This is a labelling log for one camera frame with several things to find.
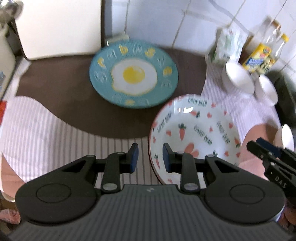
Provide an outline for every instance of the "fried egg design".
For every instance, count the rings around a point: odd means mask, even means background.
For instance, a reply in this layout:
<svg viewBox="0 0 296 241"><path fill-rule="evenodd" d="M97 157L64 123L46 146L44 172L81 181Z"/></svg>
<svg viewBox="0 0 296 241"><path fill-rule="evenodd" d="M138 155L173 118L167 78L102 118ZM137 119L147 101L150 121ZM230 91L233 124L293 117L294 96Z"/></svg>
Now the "fried egg design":
<svg viewBox="0 0 296 241"><path fill-rule="evenodd" d="M153 90L157 83L156 69L149 62L128 58L117 63L112 71L112 88L127 95L140 96Z"/></svg>

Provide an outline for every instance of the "white cup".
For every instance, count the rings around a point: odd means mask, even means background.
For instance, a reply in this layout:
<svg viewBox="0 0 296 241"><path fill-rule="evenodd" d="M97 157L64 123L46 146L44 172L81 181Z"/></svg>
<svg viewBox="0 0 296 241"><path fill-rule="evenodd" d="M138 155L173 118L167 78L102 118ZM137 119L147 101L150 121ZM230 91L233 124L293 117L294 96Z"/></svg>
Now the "white cup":
<svg viewBox="0 0 296 241"><path fill-rule="evenodd" d="M278 102L276 89L269 78L264 74L255 79L255 96L267 106L274 106Z"/></svg>
<svg viewBox="0 0 296 241"><path fill-rule="evenodd" d="M252 78L241 64L228 60L222 71L222 83L228 94L249 98L255 88Z"/></svg>
<svg viewBox="0 0 296 241"><path fill-rule="evenodd" d="M278 131L276 132L276 136L273 142L274 146L281 148L288 148L294 151L294 138L290 127L287 124L284 124Z"/></svg>

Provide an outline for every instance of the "striped tablecloth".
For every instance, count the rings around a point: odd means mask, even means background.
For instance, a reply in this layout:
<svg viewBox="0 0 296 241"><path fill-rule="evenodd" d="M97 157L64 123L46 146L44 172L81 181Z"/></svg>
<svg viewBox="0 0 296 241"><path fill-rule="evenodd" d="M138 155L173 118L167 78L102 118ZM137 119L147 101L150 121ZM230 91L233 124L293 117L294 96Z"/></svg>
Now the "striped tablecloth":
<svg viewBox="0 0 296 241"><path fill-rule="evenodd" d="M89 134L61 121L34 99L14 97L20 76L29 64L22 60L4 96L8 104L1 126L0 151L17 175L28 182L87 154L106 158L113 152L126 152L135 142L139 145L136 171L122 174L121 184L159 184L149 161L148 137L112 139ZM224 106L230 113L241 142L255 125L280 126L274 107L266 107L254 97L240 99L227 95L222 87L221 71L220 67L207 64L202 96ZM99 174L96 187L100 186L101 179Z"/></svg>

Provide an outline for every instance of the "metal screw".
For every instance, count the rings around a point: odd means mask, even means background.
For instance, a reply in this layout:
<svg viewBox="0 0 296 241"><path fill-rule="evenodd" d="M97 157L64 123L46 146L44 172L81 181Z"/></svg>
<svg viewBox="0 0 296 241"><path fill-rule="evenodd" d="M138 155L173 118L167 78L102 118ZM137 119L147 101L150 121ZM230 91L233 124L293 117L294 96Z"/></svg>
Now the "metal screw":
<svg viewBox="0 0 296 241"><path fill-rule="evenodd" d="M195 191L198 189L198 185L196 183L186 183L184 185L184 188L187 190L187 191Z"/></svg>
<svg viewBox="0 0 296 241"><path fill-rule="evenodd" d="M114 191L117 188L115 183L106 183L103 185L103 189L106 191Z"/></svg>

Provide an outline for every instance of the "yellow bottle cap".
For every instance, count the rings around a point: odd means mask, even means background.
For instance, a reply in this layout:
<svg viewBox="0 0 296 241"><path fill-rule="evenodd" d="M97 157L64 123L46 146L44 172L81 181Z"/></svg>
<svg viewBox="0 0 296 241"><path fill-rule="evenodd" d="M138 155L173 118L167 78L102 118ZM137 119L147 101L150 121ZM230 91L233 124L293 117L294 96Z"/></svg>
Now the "yellow bottle cap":
<svg viewBox="0 0 296 241"><path fill-rule="evenodd" d="M289 41L289 37L288 37L287 35L285 35L285 34L283 34L283 35L281 36L281 38L282 38L285 42L288 42L288 41Z"/></svg>

